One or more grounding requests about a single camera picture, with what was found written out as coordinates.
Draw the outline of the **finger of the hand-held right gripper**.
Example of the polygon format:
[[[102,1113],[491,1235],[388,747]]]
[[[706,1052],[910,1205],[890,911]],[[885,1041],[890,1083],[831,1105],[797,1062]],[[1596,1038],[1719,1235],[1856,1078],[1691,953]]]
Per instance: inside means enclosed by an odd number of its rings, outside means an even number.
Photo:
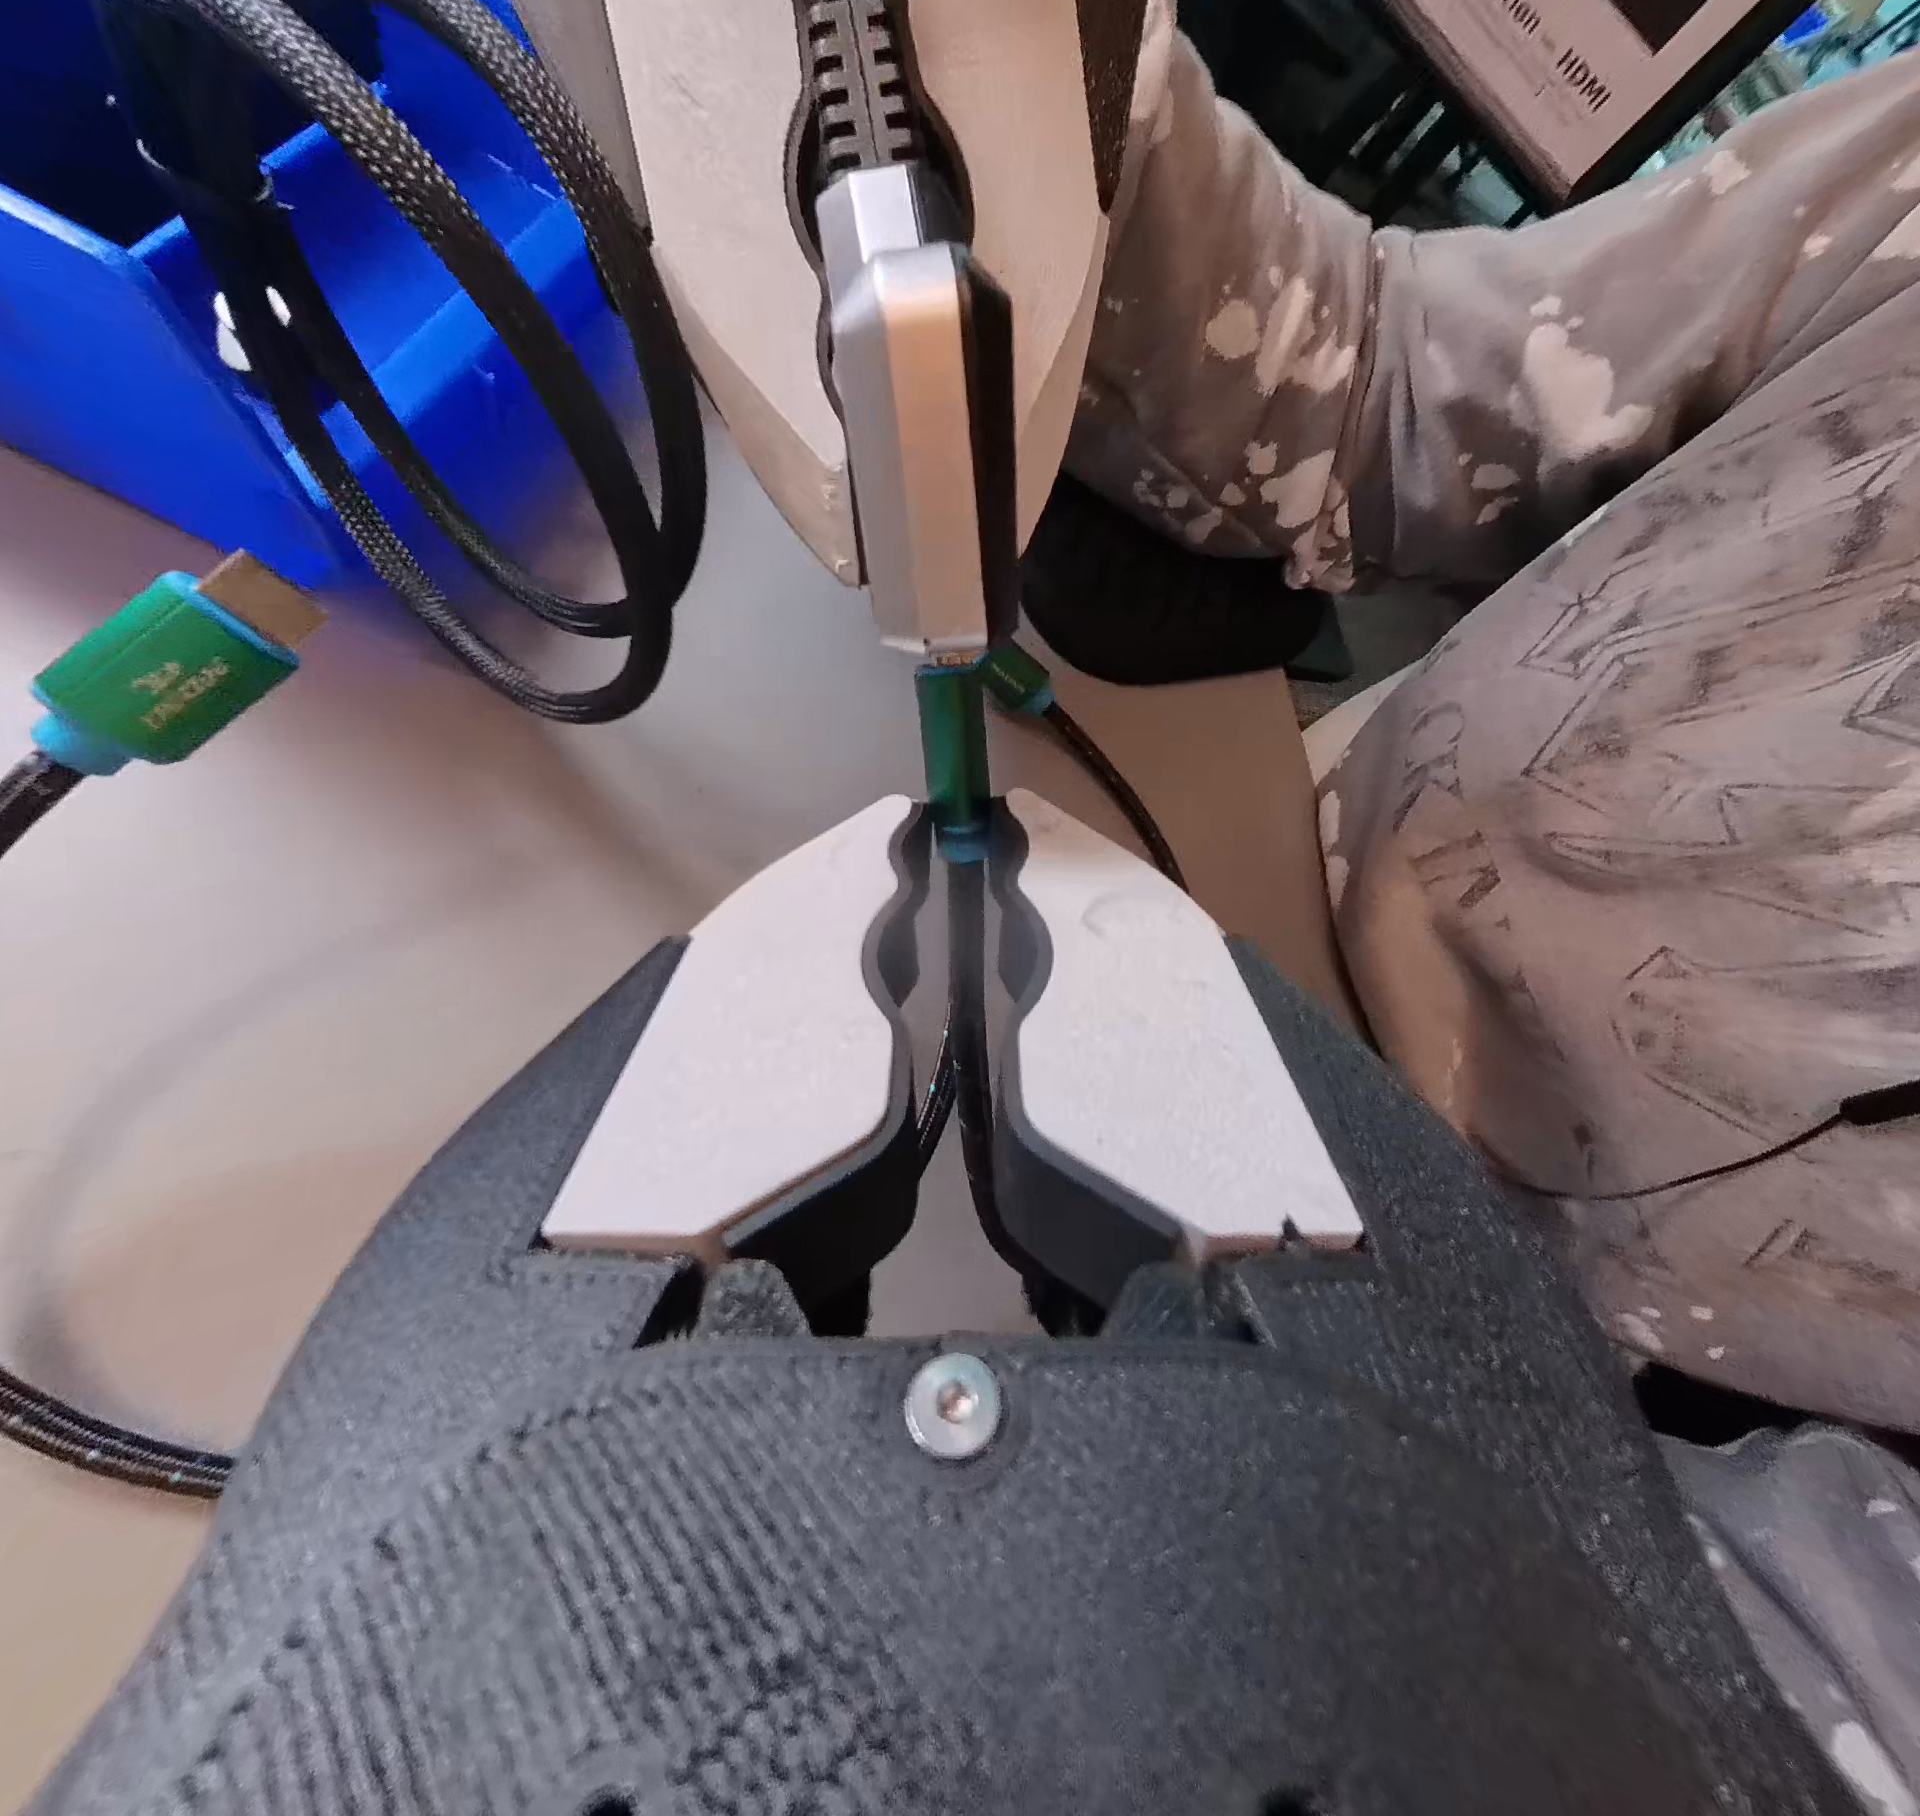
[[[972,252],[1011,299],[1016,537],[1068,454],[1110,221],[1075,0],[916,0],[916,59],[972,197]]]
[[[858,586],[822,272],[797,191],[801,3],[601,3],[656,264],[697,379],[789,530]]]

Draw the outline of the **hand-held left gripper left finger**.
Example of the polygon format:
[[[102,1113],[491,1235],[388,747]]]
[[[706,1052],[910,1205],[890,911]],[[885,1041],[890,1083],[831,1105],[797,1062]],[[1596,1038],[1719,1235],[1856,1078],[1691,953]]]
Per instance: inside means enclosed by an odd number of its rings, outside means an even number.
[[[880,797],[732,889],[668,970],[540,1238],[563,1253],[876,1263],[913,1221],[904,1019],[931,822]]]

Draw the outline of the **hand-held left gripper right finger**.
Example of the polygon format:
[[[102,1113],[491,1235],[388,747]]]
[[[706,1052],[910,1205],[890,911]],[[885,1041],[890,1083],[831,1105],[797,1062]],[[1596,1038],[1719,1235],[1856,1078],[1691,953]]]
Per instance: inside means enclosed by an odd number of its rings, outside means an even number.
[[[1208,908],[1147,859],[1011,789],[990,886],[1007,1011],[993,1195],[1041,1271],[1201,1271],[1363,1216]]]

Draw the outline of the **silver and black hub adapter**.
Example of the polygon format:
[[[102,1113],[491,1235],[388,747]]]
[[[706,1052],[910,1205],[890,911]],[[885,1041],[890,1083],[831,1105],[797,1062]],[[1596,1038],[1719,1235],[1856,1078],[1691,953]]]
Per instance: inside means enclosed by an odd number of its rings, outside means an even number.
[[[1016,622],[1011,299],[925,160],[840,173],[817,240],[876,631],[925,664],[975,662]]]

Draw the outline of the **blue plastic bin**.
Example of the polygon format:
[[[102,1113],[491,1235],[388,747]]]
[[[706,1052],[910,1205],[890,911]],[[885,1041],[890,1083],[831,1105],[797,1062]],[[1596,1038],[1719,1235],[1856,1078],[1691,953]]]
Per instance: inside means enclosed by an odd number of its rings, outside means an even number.
[[[390,6],[315,3],[636,431],[628,339],[509,109]],[[269,403],[224,360],[215,276],[114,94],[93,0],[4,0],[4,442],[311,589],[376,586]],[[263,163],[381,395],[484,530],[534,559],[582,479],[527,379],[331,135],[269,87],[257,102]]]

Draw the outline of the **person's right forearm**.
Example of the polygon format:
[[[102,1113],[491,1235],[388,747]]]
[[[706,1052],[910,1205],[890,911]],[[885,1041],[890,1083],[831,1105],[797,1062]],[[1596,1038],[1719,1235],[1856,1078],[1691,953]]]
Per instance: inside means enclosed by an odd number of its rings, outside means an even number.
[[[1521,228],[1375,227],[1145,3],[1068,470],[1288,585],[1563,582],[1709,707],[1918,659],[1918,53]]]

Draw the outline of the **person's grey hoodie torso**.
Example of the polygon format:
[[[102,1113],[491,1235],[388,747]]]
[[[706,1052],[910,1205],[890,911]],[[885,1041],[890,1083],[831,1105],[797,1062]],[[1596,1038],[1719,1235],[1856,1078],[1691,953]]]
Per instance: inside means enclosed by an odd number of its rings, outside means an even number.
[[[1918,1430],[1918,327],[1533,559],[1323,786],[1388,1062],[1658,1366]]]

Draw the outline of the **person's grey pants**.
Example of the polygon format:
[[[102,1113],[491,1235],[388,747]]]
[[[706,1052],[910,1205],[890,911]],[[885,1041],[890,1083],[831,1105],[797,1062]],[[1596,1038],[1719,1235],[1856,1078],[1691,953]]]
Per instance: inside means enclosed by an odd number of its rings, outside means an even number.
[[[1661,1453],[1785,1706],[1867,1812],[1915,1812],[1918,1457],[1827,1421]]]

